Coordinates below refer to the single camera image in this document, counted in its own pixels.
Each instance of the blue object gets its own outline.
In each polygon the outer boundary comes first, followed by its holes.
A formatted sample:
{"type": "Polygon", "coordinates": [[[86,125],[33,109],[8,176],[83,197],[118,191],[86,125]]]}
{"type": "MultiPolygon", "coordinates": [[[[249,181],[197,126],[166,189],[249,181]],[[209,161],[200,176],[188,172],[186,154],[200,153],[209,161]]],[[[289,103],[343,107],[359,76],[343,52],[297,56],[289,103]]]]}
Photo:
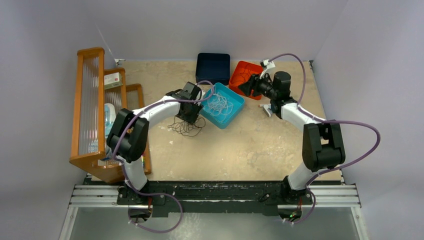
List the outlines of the blue object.
{"type": "MultiPolygon", "coordinates": [[[[203,108],[200,110],[200,114],[205,119],[215,124],[218,128],[225,129],[231,123],[231,121],[237,116],[237,114],[239,114],[240,111],[243,109],[243,107],[245,106],[245,99],[219,82],[215,84],[215,93],[225,97],[228,103],[232,103],[233,104],[232,109],[225,109],[222,111],[222,114],[214,116],[211,114],[213,113],[214,110],[209,108],[208,101],[206,100],[201,102],[201,104],[203,105],[203,108]]],[[[211,90],[209,89],[204,95],[204,97],[206,98],[210,94],[211,94],[211,90]]],[[[212,102],[214,100],[217,100],[216,96],[212,96],[209,99],[209,101],[212,101],[212,102]]]]}
{"type": "Polygon", "coordinates": [[[230,55],[199,53],[197,55],[196,82],[203,80],[208,80],[212,84],[228,85],[230,81],[230,55]]]}

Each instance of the wall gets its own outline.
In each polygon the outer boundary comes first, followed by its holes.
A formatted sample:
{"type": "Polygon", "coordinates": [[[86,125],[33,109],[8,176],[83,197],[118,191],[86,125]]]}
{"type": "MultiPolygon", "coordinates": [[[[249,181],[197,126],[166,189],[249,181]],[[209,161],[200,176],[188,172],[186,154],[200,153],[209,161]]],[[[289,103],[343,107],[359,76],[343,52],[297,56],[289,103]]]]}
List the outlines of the wall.
{"type": "Polygon", "coordinates": [[[1,239],[58,239],[83,179],[68,162],[77,50],[103,43],[88,16],[80,0],[0,3],[1,239]]]}
{"type": "MultiPolygon", "coordinates": [[[[327,117],[381,131],[377,151],[343,171],[372,239],[424,235],[423,12],[419,0],[350,0],[314,62],[327,117]]],[[[370,130],[343,131],[349,160],[375,142],[370,130]]]]}
{"type": "Polygon", "coordinates": [[[192,60],[200,52],[313,59],[347,0],[87,0],[115,58],[192,60]]]}

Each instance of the black cable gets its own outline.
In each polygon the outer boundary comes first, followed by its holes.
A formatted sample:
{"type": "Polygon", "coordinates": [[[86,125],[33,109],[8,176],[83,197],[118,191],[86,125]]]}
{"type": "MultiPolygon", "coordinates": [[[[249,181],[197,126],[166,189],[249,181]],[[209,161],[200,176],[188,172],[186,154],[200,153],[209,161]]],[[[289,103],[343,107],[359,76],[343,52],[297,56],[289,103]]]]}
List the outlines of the black cable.
{"type": "Polygon", "coordinates": [[[183,136],[195,137],[197,136],[202,128],[206,126],[206,121],[203,117],[198,117],[194,124],[190,124],[186,121],[176,121],[177,117],[174,116],[173,124],[168,125],[168,128],[174,132],[177,132],[183,136]]]}

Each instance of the tabletop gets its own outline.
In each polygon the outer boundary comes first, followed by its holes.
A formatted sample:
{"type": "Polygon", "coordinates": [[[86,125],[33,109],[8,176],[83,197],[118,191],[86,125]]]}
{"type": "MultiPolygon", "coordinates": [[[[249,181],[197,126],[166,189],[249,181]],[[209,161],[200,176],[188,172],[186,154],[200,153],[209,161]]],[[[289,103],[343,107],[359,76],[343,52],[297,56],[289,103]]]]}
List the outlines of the tabletop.
{"type": "MultiPolygon", "coordinates": [[[[238,61],[231,62],[233,73],[238,61]]],[[[302,106],[325,118],[320,95],[308,62],[306,88],[302,106]]],[[[291,75],[291,95],[299,99],[303,73],[298,62],[275,63],[275,71],[291,75]]],[[[125,61],[126,83],[141,84],[146,105],[160,100],[166,93],[181,89],[186,82],[196,82],[196,61],[125,61]]],[[[243,110],[225,129],[206,120],[197,136],[182,136],[168,128],[168,118],[148,132],[152,174],[149,180],[161,181],[274,181],[282,180],[302,162],[303,134],[291,123],[277,116],[267,117],[259,104],[262,97],[244,97],[243,110]]],[[[128,105],[137,99],[128,98],[128,105]]],[[[339,171],[320,176],[318,180],[339,181],[339,171]]]]}

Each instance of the orange object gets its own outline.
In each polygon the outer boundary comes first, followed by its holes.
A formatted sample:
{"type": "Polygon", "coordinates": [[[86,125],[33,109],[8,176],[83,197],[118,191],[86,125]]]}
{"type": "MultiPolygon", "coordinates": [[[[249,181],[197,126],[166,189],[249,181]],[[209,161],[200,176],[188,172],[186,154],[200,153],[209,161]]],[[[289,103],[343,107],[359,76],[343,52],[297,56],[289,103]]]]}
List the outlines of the orange object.
{"type": "MultiPolygon", "coordinates": [[[[235,93],[246,96],[238,87],[241,84],[244,84],[249,80],[252,74],[260,74],[262,73],[262,67],[260,65],[256,65],[247,61],[239,61],[235,70],[229,79],[228,87],[233,90],[235,93]]],[[[259,96],[247,96],[248,98],[254,100],[260,100],[262,95],[259,96]]]]}

